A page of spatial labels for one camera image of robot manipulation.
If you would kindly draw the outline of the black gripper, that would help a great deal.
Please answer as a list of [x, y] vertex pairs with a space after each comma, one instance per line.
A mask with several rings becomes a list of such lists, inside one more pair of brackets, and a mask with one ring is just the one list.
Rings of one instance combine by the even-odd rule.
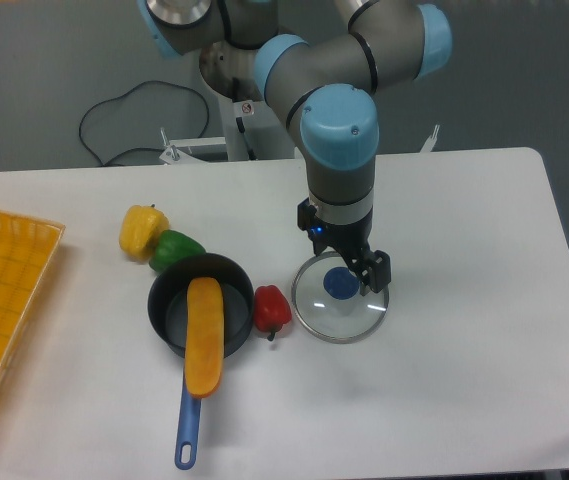
[[318, 256], [327, 248], [340, 254], [347, 264], [362, 263], [360, 293], [380, 293], [391, 283], [390, 256], [381, 250], [372, 251], [368, 242], [373, 213], [346, 225], [322, 220], [318, 210], [305, 199], [297, 207], [297, 225], [313, 244]]

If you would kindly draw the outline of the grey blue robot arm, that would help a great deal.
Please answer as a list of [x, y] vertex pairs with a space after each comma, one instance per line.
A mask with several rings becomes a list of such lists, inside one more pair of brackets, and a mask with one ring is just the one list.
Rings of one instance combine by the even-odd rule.
[[332, 249], [366, 292], [390, 284], [391, 261], [368, 243], [379, 126], [374, 94], [444, 67], [445, 13], [411, 1], [339, 1], [345, 34], [318, 45], [279, 29], [274, 1], [142, 1], [158, 48], [183, 55], [225, 44], [250, 52], [252, 89], [306, 165], [297, 223], [316, 254]]

